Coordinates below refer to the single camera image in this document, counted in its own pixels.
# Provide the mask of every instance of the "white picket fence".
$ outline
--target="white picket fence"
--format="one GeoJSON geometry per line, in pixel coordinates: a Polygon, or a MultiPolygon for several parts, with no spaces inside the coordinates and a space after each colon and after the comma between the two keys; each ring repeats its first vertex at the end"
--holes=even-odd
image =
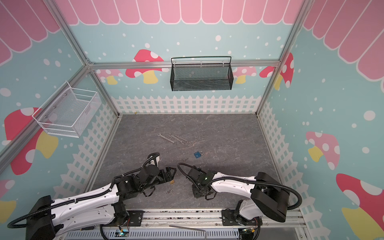
{"type": "Polygon", "coordinates": [[[83,137],[82,145],[78,145],[79,153],[73,154],[73,163],[67,164],[67,174],[60,175],[61,185],[53,187],[56,192],[54,199],[74,196],[84,191],[89,174],[96,165],[115,120],[115,115],[110,107],[104,104],[102,107],[99,109],[100,115],[96,116],[95,122],[92,122],[92,129],[86,129],[88,136],[83,137]]]}
{"type": "Polygon", "coordinates": [[[223,98],[208,98],[204,96],[200,98],[157,98],[150,97],[149,99],[142,97],[134,97],[133,99],[127,96],[126,99],[112,97],[113,103],[120,113],[254,113],[256,112],[262,97],[246,98],[238,96],[231,98],[230,96],[223,98]]]}
{"type": "MultiPolygon", "coordinates": [[[[322,213],[316,211],[313,206],[315,198],[310,197],[307,192],[308,185],[303,183],[303,173],[297,170],[298,162],[294,162],[292,159],[293,152],[288,150],[289,144],[284,141],[285,135],[281,134],[281,127],[278,127],[278,120],[275,120],[272,109],[270,108],[270,103],[266,102],[261,110],[260,117],[262,128],[266,133],[268,144],[272,150],[277,171],[283,183],[295,189],[303,197],[300,210],[311,237],[318,240],[324,238],[329,240],[328,236],[331,231],[321,224],[322,213]]],[[[293,202],[296,202],[297,199],[295,197],[291,195],[291,198],[293,202]]]]}

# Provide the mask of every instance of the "red mushroom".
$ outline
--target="red mushroom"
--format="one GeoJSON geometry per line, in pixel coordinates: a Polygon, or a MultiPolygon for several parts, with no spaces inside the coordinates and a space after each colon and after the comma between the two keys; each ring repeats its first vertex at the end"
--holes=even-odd
{"type": "Polygon", "coordinates": [[[98,69],[96,73],[103,83],[105,82],[105,79],[107,79],[107,83],[109,85],[116,85],[118,83],[113,76],[123,76],[123,74],[118,69],[98,69]]]}
{"type": "Polygon", "coordinates": [[[307,132],[306,138],[308,142],[314,145],[313,148],[308,149],[312,160],[318,162],[320,157],[324,155],[328,167],[334,170],[340,160],[340,147],[336,137],[320,132],[307,132]]]}
{"type": "MultiPolygon", "coordinates": [[[[280,83],[283,79],[285,82],[285,86],[287,88],[289,88],[289,86],[291,85],[292,78],[293,78],[293,70],[294,70],[293,64],[294,64],[293,55],[292,55],[292,53],[289,53],[288,59],[285,62],[283,69],[281,70],[281,72],[280,72],[279,76],[277,77],[277,80],[274,84],[274,87],[277,91],[280,90],[280,83]]],[[[266,67],[265,69],[263,69],[260,72],[260,77],[266,78],[266,77],[271,76],[273,73],[273,69],[274,69],[274,67],[271,67],[271,66],[266,67]]]]}
{"type": "Polygon", "coordinates": [[[243,84],[245,83],[245,76],[256,76],[256,68],[255,67],[238,67],[232,70],[233,76],[237,78],[236,84],[243,84]]]}
{"type": "Polygon", "coordinates": [[[355,235],[362,240],[384,236],[384,191],[346,174],[337,174],[336,183],[357,209],[341,211],[355,235]]]}
{"type": "MultiPolygon", "coordinates": [[[[164,60],[159,55],[146,49],[141,49],[140,51],[138,51],[136,56],[133,59],[133,62],[163,62],[163,61],[164,60]]],[[[154,70],[161,71],[161,72],[169,71],[168,68],[127,69],[125,72],[125,75],[127,75],[129,78],[135,78],[143,74],[144,83],[154,84],[159,81],[155,76],[154,70]]]]}
{"type": "MultiPolygon", "coordinates": [[[[6,141],[3,145],[12,141],[17,134],[33,119],[32,114],[38,108],[23,108],[9,114],[4,120],[6,141]]],[[[24,146],[19,154],[12,160],[11,168],[14,174],[21,175],[26,173],[32,165],[35,157],[36,149],[42,152],[45,158],[50,158],[56,150],[59,139],[43,132],[43,129],[32,137],[31,140],[24,146]]]]}

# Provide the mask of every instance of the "gray marble floor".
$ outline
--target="gray marble floor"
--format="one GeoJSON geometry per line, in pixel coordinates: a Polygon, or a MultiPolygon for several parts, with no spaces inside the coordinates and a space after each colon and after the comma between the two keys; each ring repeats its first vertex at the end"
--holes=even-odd
{"type": "MultiPolygon", "coordinates": [[[[159,168],[187,164],[228,175],[253,176],[266,172],[277,179],[271,157],[254,114],[154,114],[124,115],[112,140],[93,189],[111,182],[112,177],[137,169],[152,152],[159,152],[159,168]],[[168,133],[189,141],[173,145],[157,136],[168,133]],[[200,158],[194,153],[203,151],[200,158]]],[[[161,184],[150,197],[140,194],[125,201],[127,208],[234,208],[243,197],[218,193],[215,199],[195,199],[192,183],[179,171],[174,184],[161,184]]]]}

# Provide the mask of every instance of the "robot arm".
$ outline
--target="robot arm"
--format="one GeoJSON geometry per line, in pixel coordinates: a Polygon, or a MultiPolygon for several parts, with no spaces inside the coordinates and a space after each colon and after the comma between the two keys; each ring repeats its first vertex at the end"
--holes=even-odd
{"type": "Polygon", "coordinates": [[[281,185],[264,172],[252,177],[237,177],[215,171],[204,172],[200,168],[184,163],[179,163],[177,167],[193,183],[192,191],[195,198],[205,197],[211,200],[218,192],[230,192],[248,198],[239,202],[235,210],[239,214],[239,223],[261,215],[285,222],[287,210],[297,208],[302,202],[297,191],[281,185]],[[181,169],[181,165],[191,168],[188,174],[181,169]],[[292,206],[288,206],[290,192],[298,198],[297,203],[292,206]]]}
{"type": "Polygon", "coordinates": [[[157,184],[170,182],[176,169],[157,167],[159,153],[152,153],[141,168],[113,178],[112,183],[73,197],[52,200],[40,198],[29,214],[8,224],[9,228],[26,227],[26,240],[53,239],[55,236],[94,225],[120,226],[129,214],[123,201],[143,193],[152,195],[157,184]],[[151,189],[150,194],[144,191],[151,189]],[[16,224],[26,219],[26,224],[16,224]]]}

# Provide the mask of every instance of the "blue padlock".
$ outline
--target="blue padlock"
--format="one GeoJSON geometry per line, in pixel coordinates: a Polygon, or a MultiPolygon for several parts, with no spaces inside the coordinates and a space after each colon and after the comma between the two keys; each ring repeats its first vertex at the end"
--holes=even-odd
{"type": "Polygon", "coordinates": [[[195,155],[196,158],[201,157],[203,154],[204,154],[203,151],[198,151],[198,152],[195,152],[195,153],[194,153],[194,155],[195,155]]]}

